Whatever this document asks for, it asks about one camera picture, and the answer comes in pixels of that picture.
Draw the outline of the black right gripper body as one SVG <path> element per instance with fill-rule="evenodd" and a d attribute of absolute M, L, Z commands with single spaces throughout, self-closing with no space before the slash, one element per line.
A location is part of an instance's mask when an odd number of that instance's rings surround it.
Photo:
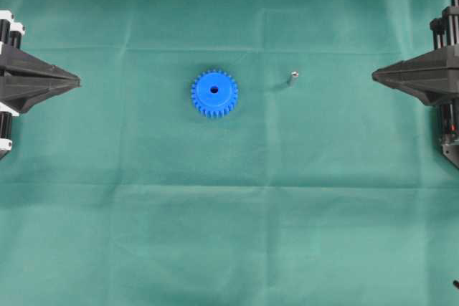
<path fill-rule="evenodd" d="M 458 6 L 448 6 L 430 22 L 434 49 L 458 43 Z M 437 106 L 442 154 L 458 168 L 458 96 Z"/>

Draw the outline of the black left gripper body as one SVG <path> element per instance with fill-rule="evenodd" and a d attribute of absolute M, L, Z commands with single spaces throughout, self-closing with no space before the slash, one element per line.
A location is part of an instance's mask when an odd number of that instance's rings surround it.
<path fill-rule="evenodd" d="M 24 25 L 14 21 L 14 15 L 9 10 L 1 10 L 1 49 L 8 44 L 20 48 L 22 37 L 25 35 Z M 19 113 L 8 105 L 1 103 L 1 158 L 12 149 L 11 129 L 14 117 Z"/>

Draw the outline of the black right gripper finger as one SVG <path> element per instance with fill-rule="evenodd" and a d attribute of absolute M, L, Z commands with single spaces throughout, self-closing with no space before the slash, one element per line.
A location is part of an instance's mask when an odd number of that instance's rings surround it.
<path fill-rule="evenodd" d="M 406 85 L 399 81 L 384 80 L 378 77 L 373 77 L 372 79 L 373 81 L 378 82 L 386 87 L 399 90 L 417 98 L 423 105 L 441 105 L 448 103 L 453 99 L 458 99 L 457 92 L 428 90 L 426 87 Z"/>
<path fill-rule="evenodd" d="M 446 46 L 418 57 L 396 62 L 372 73 L 374 80 L 383 80 L 388 75 L 415 72 L 433 72 L 458 68 L 458 46 Z"/>

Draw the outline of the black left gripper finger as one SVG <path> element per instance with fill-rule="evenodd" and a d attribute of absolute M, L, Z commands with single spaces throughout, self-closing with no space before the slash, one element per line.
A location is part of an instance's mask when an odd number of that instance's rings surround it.
<path fill-rule="evenodd" d="M 18 113 L 27 113 L 33 106 L 80 86 L 80 79 L 54 77 L 1 78 L 1 103 Z"/>
<path fill-rule="evenodd" d="M 11 45 L 1 43 L 1 69 L 19 76 L 49 77 L 79 81 L 80 78 L 60 67 L 44 62 Z"/>

